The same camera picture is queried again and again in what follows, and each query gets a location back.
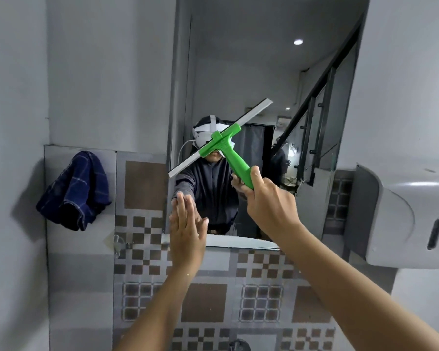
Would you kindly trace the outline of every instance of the squeegee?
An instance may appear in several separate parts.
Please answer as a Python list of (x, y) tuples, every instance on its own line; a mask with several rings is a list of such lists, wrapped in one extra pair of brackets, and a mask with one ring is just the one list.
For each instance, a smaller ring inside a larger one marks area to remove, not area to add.
[(208, 154), (218, 150), (221, 151), (234, 173), (240, 177), (244, 184), (249, 188), (254, 188), (250, 178), (250, 166), (247, 165), (244, 159), (234, 151), (233, 145), (231, 144), (231, 137), (240, 132), (242, 125), (250, 121), (253, 117), (262, 112), (272, 103), (272, 100), (266, 98), (222, 132), (213, 132), (209, 142), (207, 142), (197, 152), (189, 156), (186, 160), (177, 165), (174, 169), (169, 171), (169, 177), (174, 177), (200, 157), (205, 158)]

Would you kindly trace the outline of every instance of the tiled wall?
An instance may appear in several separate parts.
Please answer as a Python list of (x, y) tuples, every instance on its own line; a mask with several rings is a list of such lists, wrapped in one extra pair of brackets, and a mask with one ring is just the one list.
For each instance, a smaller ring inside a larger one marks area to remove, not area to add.
[[(46, 146), (46, 184), (81, 150), (85, 149)], [(51, 351), (112, 348), (116, 153), (91, 151), (108, 177), (112, 204), (84, 232), (47, 221)]]
[[(114, 342), (143, 312), (169, 274), (161, 245), (165, 158), (117, 153), (116, 234), (127, 249), (114, 259)], [(182, 305), (171, 350), (331, 350), (335, 324), (309, 283), (276, 251), (207, 248)]]

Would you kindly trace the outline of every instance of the vr headset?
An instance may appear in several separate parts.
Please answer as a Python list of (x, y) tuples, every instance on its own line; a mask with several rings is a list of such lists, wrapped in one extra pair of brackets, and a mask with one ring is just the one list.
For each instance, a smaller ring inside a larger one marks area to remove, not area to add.
[(229, 125), (223, 124), (223, 123), (216, 123), (216, 116), (210, 115), (210, 123), (206, 123), (203, 125), (200, 125), (198, 127), (195, 127), (193, 129), (193, 138), (194, 138), (194, 146), (197, 149), (200, 149), (203, 147), (207, 142), (211, 140), (211, 135), (215, 131), (223, 131), (224, 129), (228, 128)]

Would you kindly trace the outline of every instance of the dark blue towel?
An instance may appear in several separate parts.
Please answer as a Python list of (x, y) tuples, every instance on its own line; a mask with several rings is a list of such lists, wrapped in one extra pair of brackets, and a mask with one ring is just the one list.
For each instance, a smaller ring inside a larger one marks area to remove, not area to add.
[(109, 185), (101, 162), (83, 151), (47, 187), (36, 209), (48, 220), (71, 230), (85, 230), (111, 204)]

